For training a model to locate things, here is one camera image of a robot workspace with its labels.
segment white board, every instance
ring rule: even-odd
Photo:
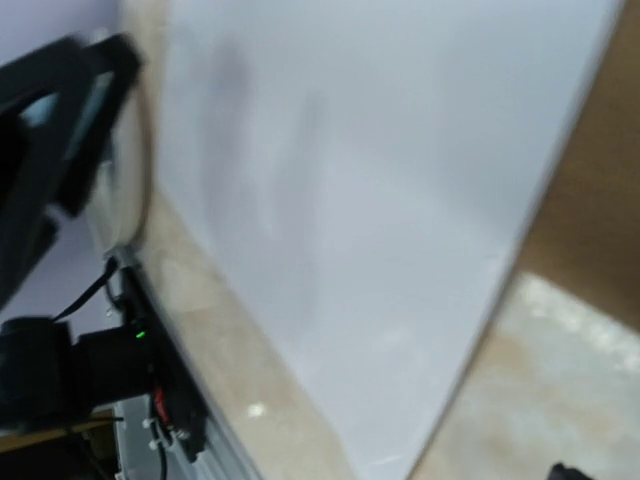
[[[363,479],[488,319],[614,0],[180,0],[158,179]]]

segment red component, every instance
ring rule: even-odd
[[[156,412],[162,423],[169,425],[169,415],[167,415],[167,409],[164,406],[164,392],[160,387],[156,387],[153,392],[153,404],[156,407]]]

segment marble countertop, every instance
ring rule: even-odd
[[[152,104],[166,10],[164,0],[124,5]],[[195,374],[264,478],[355,479],[331,427],[159,190],[141,258]],[[516,274],[411,478],[538,480],[560,460],[602,480],[636,478],[639,374],[637,333]]]

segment whiteboard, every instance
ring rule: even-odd
[[[362,479],[433,432],[617,7],[174,2],[159,185]]]

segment white round object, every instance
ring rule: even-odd
[[[113,155],[98,169],[89,222],[98,249],[131,243],[140,231],[150,175],[149,125],[139,89],[125,103],[113,132]]]

